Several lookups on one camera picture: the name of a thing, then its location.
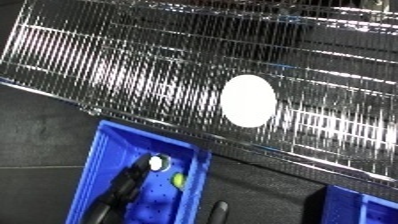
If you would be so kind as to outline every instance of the small green object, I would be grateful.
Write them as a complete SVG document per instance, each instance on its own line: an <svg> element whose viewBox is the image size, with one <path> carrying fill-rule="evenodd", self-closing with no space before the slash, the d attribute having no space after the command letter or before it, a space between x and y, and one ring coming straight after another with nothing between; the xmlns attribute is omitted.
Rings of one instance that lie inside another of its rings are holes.
<svg viewBox="0 0 398 224"><path fill-rule="evenodd" d="M185 181L187 177L182 173L175 173L173 178L171 178L171 183L174 187L180 189L181 191L184 189Z"/></svg>

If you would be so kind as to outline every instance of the black surface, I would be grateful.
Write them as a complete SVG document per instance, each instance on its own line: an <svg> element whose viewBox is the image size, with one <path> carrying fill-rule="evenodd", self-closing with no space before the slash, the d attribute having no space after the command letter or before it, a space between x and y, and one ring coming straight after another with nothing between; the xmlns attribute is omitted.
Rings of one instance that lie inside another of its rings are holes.
<svg viewBox="0 0 398 224"><path fill-rule="evenodd" d="M0 223L63 223L98 118L71 105L0 86ZM228 223L301 223L322 185L214 157L198 213L219 200Z"/></svg>

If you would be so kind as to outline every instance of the white small object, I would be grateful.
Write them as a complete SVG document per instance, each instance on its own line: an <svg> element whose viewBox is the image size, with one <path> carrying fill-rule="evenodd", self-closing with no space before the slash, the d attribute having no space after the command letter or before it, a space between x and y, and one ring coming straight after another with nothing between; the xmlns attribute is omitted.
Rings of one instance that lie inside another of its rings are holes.
<svg viewBox="0 0 398 224"><path fill-rule="evenodd" d="M220 100L228 120L245 128L267 123L277 104L272 86L255 75L240 75L231 79L224 86Z"/></svg>
<svg viewBox="0 0 398 224"><path fill-rule="evenodd" d="M149 160L149 165L151 166L152 171L159 171L162 169L163 160L159 156L152 156Z"/></svg>

